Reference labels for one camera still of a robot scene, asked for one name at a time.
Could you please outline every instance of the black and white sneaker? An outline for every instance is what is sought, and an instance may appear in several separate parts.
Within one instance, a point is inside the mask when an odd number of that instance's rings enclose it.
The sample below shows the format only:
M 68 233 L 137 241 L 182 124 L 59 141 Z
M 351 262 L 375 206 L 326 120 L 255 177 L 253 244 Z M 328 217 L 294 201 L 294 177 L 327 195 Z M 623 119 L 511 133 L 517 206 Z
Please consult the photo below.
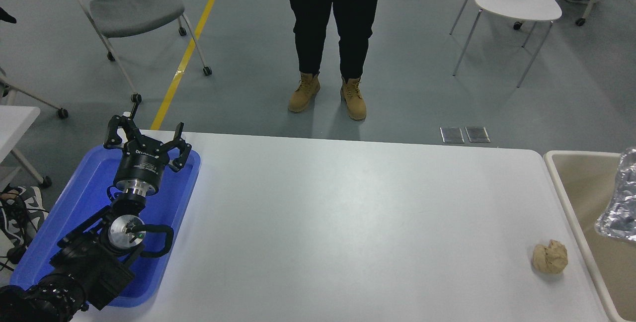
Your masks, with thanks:
M 0 231 L 14 247 L 28 246 L 47 216 L 37 186 L 7 187 L 0 193 Z

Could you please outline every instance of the tabletop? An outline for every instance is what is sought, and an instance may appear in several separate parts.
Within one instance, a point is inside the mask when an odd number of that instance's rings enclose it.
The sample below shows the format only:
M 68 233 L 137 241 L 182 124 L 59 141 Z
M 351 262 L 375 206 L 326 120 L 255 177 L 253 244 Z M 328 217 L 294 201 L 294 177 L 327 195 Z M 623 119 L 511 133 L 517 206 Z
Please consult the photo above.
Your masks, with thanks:
M 39 113 L 38 107 L 0 105 L 0 161 L 13 150 Z
M 184 137 L 202 165 L 158 292 L 74 321 L 607 321 L 535 152 Z M 531 267 L 550 239 L 561 275 Z

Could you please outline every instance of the crumpled foil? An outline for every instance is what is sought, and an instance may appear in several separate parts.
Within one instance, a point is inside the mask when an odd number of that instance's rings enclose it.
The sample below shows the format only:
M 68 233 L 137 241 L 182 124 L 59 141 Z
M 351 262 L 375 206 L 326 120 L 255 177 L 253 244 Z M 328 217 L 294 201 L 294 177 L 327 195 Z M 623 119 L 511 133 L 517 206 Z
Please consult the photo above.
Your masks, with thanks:
M 621 155 L 615 187 L 609 206 L 596 222 L 596 231 L 636 243 L 636 147 Z

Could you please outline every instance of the chair wheel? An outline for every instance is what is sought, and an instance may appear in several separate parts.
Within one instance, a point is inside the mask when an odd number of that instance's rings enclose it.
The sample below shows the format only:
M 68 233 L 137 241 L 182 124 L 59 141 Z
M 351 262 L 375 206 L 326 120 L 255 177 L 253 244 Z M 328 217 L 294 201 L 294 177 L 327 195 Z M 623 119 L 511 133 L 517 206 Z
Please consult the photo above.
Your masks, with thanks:
M 51 178 L 47 175 L 46 177 L 44 177 L 44 181 L 42 181 L 41 183 L 38 184 L 38 186 L 42 189 L 48 188 L 51 186 L 51 184 L 53 184 L 53 182 L 51 181 Z
M 141 104 L 141 93 L 134 93 L 134 94 L 130 95 L 130 100 L 132 102 Z
M 57 116 L 58 116 L 59 118 L 62 118 L 62 120 L 63 120 L 63 119 L 65 119 L 65 118 L 68 118 L 68 117 L 69 117 L 69 112 L 68 112 L 68 111 L 66 111 L 66 109 L 65 109 L 65 108 L 61 108 L 61 109 L 58 109 L 58 110 L 57 110 Z

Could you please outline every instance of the tan boot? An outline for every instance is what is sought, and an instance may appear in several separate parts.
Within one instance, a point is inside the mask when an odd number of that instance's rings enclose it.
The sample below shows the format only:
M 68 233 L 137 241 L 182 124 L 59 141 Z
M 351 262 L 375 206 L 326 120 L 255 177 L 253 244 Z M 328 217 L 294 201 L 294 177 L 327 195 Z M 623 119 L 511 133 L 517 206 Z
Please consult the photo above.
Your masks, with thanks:
M 340 95 L 347 101 L 347 113 L 352 120 L 360 121 L 366 118 L 366 105 L 360 93 L 360 78 L 349 79 L 345 82 L 342 79 Z
M 318 75 L 300 73 L 298 88 L 289 99 L 288 109 L 292 112 L 302 112 L 309 105 L 312 96 L 320 91 Z

